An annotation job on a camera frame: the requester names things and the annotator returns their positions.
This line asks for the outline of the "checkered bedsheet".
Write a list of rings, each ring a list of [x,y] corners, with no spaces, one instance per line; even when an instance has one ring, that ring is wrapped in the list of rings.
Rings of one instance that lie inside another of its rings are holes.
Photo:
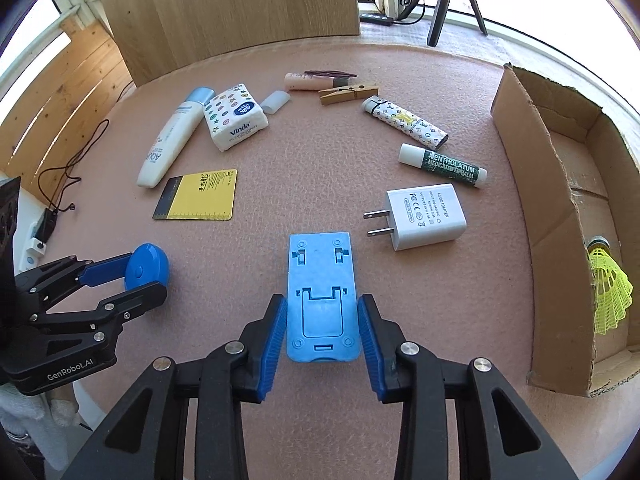
[[[409,26],[382,26],[368,23],[360,25],[361,39],[377,44],[401,44],[402,46],[428,48],[427,33],[427,21]],[[523,66],[532,59],[533,54],[532,51],[519,44],[499,37],[485,37],[475,29],[455,24],[445,25],[435,49],[498,65],[510,62]]]

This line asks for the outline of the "small pink cosmetic tube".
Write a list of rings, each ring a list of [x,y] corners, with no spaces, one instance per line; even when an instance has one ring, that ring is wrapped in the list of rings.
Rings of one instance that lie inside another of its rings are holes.
[[[349,77],[286,73],[283,84],[288,91],[320,91],[348,86],[351,82],[352,80]]]

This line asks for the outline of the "black remote controller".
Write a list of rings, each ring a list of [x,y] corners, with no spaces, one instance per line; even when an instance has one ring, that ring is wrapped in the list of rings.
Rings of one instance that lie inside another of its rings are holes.
[[[376,13],[361,13],[359,15],[359,21],[361,23],[392,26],[395,21],[387,15]]]

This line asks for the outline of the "Vinda tissue pack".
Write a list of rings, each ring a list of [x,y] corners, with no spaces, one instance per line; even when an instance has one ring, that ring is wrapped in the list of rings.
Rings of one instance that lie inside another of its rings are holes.
[[[216,148],[225,152],[268,127],[262,107],[245,84],[236,84],[204,104],[204,118]]]

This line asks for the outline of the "wooden board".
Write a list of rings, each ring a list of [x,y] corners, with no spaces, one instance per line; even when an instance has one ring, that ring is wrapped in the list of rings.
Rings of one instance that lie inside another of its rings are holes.
[[[360,32],[357,0],[101,0],[136,84],[272,42]]]

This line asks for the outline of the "white USB wall charger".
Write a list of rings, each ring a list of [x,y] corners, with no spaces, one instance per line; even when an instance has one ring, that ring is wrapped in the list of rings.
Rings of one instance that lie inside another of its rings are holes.
[[[389,190],[381,209],[363,214],[384,218],[386,227],[367,232],[368,237],[388,234],[395,252],[451,242],[468,227],[452,184],[434,184]]]

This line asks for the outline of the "blue round tape measure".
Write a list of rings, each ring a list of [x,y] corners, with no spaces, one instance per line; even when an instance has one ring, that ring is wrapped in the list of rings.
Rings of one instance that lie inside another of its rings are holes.
[[[166,286],[169,280],[169,261],[162,248],[145,243],[131,255],[125,270],[126,290],[159,282]]]

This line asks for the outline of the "green Mentholatum lip balm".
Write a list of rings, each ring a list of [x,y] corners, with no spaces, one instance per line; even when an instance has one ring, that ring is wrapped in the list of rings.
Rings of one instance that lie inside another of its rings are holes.
[[[481,188],[488,177],[482,167],[407,143],[400,147],[398,162],[476,188]]]

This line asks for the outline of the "white patterned lighter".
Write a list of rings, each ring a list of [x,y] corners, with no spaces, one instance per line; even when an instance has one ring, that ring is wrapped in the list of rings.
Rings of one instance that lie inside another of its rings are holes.
[[[364,100],[361,109],[432,151],[437,151],[449,138],[441,128],[380,96]]]

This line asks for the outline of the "cardboard box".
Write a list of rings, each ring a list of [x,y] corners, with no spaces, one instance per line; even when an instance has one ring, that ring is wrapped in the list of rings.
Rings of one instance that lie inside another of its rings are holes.
[[[518,187],[534,277],[531,385],[593,398],[639,374],[639,301],[594,328],[587,246],[600,236],[639,284],[639,166],[611,118],[577,90],[506,65],[491,104]]]

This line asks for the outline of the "yellow shuttlecock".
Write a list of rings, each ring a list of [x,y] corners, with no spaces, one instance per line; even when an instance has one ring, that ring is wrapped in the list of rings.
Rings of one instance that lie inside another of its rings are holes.
[[[634,286],[613,258],[611,246],[603,236],[593,237],[587,244],[594,287],[594,331],[606,335],[626,318],[632,305]]]

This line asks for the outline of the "white sunscreen bottle blue cap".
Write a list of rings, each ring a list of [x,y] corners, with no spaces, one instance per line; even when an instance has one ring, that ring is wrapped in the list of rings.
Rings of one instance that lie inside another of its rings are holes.
[[[203,120],[204,105],[214,96],[216,92],[213,89],[198,87],[175,109],[145,157],[137,186],[155,188],[160,183]]]

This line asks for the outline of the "blue phone stand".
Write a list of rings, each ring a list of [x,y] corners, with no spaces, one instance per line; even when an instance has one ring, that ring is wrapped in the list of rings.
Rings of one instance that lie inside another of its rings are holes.
[[[347,232],[290,236],[286,353],[299,363],[360,355],[352,244]]]

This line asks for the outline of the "pink blanket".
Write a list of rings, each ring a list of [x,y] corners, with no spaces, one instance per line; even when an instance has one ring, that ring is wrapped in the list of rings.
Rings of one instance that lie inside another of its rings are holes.
[[[570,479],[586,240],[623,234],[510,66],[286,42],[108,113],[51,256],[166,252],[85,368],[70,479]]]

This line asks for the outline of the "yellow notepad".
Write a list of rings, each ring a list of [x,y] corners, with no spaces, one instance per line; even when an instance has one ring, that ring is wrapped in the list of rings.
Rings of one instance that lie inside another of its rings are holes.
[[[238,170],[197,172],[170,178],[154,209],[154,220],[229,221]]]

